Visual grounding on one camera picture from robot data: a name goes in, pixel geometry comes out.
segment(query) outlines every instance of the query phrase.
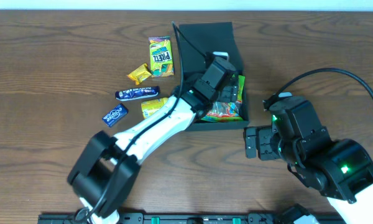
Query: blue candy bar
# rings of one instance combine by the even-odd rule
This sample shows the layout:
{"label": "blue candy bar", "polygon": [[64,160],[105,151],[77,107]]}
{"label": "blue candy bar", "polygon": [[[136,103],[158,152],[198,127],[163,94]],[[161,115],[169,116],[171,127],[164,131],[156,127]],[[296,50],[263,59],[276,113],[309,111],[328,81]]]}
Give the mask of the blue candy bar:
{"label": "blue candy bar", "polygon": [[110,128],[116,122],[118,122],[122,117],[124,117],[128,113],[128,110],[123,104],[117,105],[111,112],[109,112],[107,115],[105,115],[102,120],[105,122],[106,125],[108,125]]}
{"label": "blue candy bar", "polygon": [[148,98],[157,96],[159,94],[159,86],[133,88],[130,90],[123,90],[115,92],[114,96],[120,101],[136,100],[141,98]]}

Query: white wall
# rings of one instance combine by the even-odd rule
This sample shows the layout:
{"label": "white wall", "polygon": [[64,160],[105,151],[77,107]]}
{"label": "white wall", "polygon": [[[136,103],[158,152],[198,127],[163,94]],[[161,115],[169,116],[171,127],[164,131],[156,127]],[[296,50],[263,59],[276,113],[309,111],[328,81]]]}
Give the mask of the white wall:
{"label": "white wall", "polygon": [[0,0],[0,9],[373,11],[373,0]]}

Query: candy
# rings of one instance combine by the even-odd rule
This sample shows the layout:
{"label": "candy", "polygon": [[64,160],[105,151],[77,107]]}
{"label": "candy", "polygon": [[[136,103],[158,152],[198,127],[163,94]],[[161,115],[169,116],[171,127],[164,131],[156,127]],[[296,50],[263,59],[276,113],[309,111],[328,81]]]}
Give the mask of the candy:
{"label": "candy", "polygon": [[141,98],[148,98],[157,96],[159,94],[159,86],[155,87],[143,87],[143,88],[133,88],[130,90],[123,90],[115,92],[114,96],[117,100],[136,100]]}
{"label": "candy", "polygon": [[136,85],[139,85],[142,83],[142,81],[144,81],[151,75],[152,74],[148,70],[148,65],[145,63],[135,69],[132,73],[128,74],[127,77],[129,77],[131,80],[136,81]]}
{"label": "candy", "polygon": [[123,104],[117,105],[113,110],[111,110],[107,115],[105,115],[102,120],[108,125],[110,128],[116,122],[118,122],[122,117],[124,117],[128,113],[128,110]]}
{"label": "candy", "polygon": [[221,103],[214,102],[213,108],[209,110],[202,121],[209,122],[228,122],[228,121],[242,121],[239,115],[239,109],[242,105],[242,92],[244,86],[244,76],[239,76],[239,89],[237,92],[237,101],[235,103]]}
{"label": "candy", "polygon": [[150,71],[153,77],[174,75],[170,36],[149,37]]}
{"label": "candy", "polygon": [[161,98],[156,100],[149,100],[141,103],[142,115],[144,118],[148,118],[150,115],[154,114],[156,111],[161,109],[164,104],[166,104],[168,98]]}

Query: wooden table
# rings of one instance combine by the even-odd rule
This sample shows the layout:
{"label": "wooden table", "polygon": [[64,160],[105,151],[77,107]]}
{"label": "wooden table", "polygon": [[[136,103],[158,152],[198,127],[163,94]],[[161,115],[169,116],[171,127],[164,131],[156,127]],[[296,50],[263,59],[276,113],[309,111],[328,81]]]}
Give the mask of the wooden table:
{"label": "wooden table", "polygon": [[[141,101],[113,128],[126,75],[149,62],[148,37],[171,35],[176,75],[150,78],[168,96],[178,84],[170,21],[232,21],[244,60],[251,126],[270,122],[262,103],[291,78],[321,67],[373,87],[373,13],[0,11],[0,223],[35,223],[42,212],[81,207],[66,177],[89,138],[142,121]],[[358,83],[322,73],[290,91],[314,104],[333,139],[351,138],[373,158],[373,104]],[[246,159],[242,130],[180,133],[145,162],[125,208],[170,213],[280,211],[300,203],[334,212],[282,161]]]}

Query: colorful candy bag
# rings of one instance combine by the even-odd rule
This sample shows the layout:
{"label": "colorful candy bag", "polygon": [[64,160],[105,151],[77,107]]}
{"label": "colorful candy bag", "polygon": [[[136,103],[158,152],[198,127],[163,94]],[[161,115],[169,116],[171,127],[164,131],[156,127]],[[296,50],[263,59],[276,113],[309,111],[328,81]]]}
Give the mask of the colorful candy bag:
{"label": "colorful candy bag", "polygon": [[153,77],[174,75],[170,36],[149,37],[150,71]]}
{"label": "colorful candy bag", "polygon": [[235,103],[215,102],[213,108],[201,120],[210,122],[242,121],[243,118],[239,116],[239,109],[242,105],[244,78],[242,75],[239,76],[239,90]]}

